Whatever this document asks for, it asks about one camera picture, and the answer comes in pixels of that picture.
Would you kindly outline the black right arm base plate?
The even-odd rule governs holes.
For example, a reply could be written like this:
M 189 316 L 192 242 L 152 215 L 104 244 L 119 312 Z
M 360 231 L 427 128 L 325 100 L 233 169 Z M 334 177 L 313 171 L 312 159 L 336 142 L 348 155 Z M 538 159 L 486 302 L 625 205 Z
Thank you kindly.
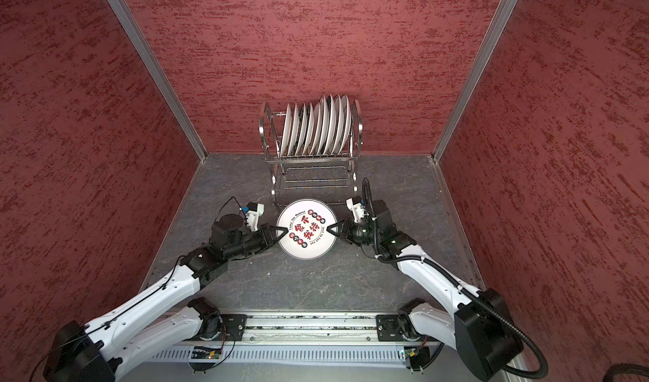
M 423 339 L 405 314 L 377 314 L 375 321 L 379 341 L 416 342 Z

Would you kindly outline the stainless steel dish rack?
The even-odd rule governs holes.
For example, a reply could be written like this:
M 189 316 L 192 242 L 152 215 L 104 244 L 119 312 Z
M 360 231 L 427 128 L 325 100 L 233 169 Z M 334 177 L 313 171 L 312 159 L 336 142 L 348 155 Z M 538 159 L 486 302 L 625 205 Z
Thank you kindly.
M 273 110 L 267 102 L 261 104 L 259 133 L 271 175 L 270 194 L 276 204 L 285 206 L 297 199 L 315 198 L 343 205 L 359 193 L 357 165 L 363 145 L 363 119 L 359 102 L 350 99 L 350 103 L 353 121 L 345 153 L 293 157 L 280 156 L 286 110 Z

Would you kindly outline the white plate red characters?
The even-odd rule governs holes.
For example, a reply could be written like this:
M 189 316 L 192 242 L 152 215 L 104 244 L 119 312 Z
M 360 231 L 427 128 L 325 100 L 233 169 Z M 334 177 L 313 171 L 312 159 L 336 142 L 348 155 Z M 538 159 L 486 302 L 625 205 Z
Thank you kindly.
M 317 199 L 292 202 L 280 213 L 277 226 L 287 228 L 279 244 L 282 250 L 298 260 L 317 260 L 334 246 L 336 237 L 327 231 L 337 223 L 336 213 Z

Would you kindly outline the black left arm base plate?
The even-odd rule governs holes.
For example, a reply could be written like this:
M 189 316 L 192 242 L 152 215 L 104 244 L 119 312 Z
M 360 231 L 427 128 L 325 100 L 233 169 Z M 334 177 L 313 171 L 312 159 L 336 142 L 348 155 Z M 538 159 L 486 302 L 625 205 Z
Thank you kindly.
M 246 314 L 221 314 L 206 319 L 195 336 L 200 341 L 242 341 L 248 316 Z

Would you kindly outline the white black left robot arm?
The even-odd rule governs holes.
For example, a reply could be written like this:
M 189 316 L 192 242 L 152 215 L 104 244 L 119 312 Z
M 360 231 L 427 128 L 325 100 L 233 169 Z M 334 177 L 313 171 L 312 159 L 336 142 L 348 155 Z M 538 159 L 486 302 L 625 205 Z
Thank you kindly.
M 47 381 L 117 381 L 148 358 L 197 337 L 224 345 L 230 333 L 219 309 L 198 292 L 234 259 L 264 252 L 289 232 L 258 222 L 259 214 L 226 215 L 209 243 L 178 257 L 153 286 L 84 325 L 76 321 L 56 334 L 45 358 Z

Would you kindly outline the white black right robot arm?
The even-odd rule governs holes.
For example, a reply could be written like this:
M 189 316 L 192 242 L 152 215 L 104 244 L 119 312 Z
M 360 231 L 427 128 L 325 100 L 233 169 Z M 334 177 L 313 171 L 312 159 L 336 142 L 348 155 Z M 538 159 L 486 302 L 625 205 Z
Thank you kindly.
M 466 368 L 481 381 L 510 365 L 524 349 L 505 299 L 493 289 L 481 290 L 453 275 L 433 260 L 417 241 L 398 230 L 382 200 L 348 199 L 351 215 L 328 226 L 328 233 L 351 244 L 372 247 L 375 258 L 412 278 L 439 304 L 421 299 L 404 308 L 407 328 L 432 336 L 459 354 Z

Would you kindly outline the white plate black emblem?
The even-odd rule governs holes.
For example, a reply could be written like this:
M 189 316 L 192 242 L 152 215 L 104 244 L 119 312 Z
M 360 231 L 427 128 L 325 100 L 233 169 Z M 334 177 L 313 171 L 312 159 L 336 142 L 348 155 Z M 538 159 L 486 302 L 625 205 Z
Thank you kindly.
M 352 108 L 351 108 L 351 103 L 348 95 L 344 95 L 341 98 L 341 105 L 343 106 L 343 112 L 344 112 L 344 117 L 345 117 L 345 122 L 343 126 L 343 137 L 341 138 L 341 144 L 339 147 L 339 153 L 343 154 L 345 153 L 344 149 L 346 146 L 346 142 L 349 139 L 351 130 L 352 130 Z

